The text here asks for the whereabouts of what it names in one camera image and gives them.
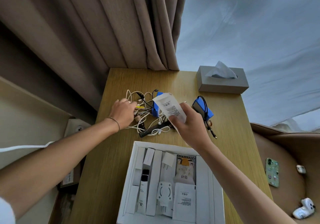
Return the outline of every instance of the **floral phone case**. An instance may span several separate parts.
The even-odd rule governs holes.
[[[279,163],[271,158],[266,159],[266,179],[274,187],[279,187]]]

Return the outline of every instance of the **gray tissue box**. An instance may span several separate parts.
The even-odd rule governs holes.
[[[197,72],[197,84],[200,92],[213,93],[243,93],[249,88],[245,71],[242,68],[233,68],[231,70],[238,76],[235,79],[224,79],[206,76],[212,70],[213,66],[201,65]]]

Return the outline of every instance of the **barcode label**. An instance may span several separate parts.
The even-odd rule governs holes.
[[[62,185],[73,183],[73,169],[64,179],[62,180]]]
[[[170,115],[178,116],[180,113],[175,106],[167,108],[167,111]]]

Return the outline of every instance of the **hand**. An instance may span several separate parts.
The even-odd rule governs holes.
[[[170,116],[169,120],[178,129],[183,140],[196,151],[205,148],[208,143],[212,144],[201,114],[186,103],[181,103],[180,106],[186,114],[186,122],[183,123],[175,116]]]
[[[118,121],[120,129],[128,127],[134,120],[134,109],[137,102],[129,102],[126,98],[114,102],[109,117]]]

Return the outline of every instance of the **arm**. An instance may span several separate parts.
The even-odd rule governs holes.
[[[246,224],[295,224],[266,194],[246,177],[210,140],[202,116],[186,103],[180,104],[186,122],[169,117],[184,141],[194,148],[210,167]]]
[[[110,117],[124,129],[134,120],[136,106],[136,102],[117,100]],[[16,220],[57,185],[89,151],[118,131],[118,124],[107,118],[1,169],[0,196],[11,205]]]

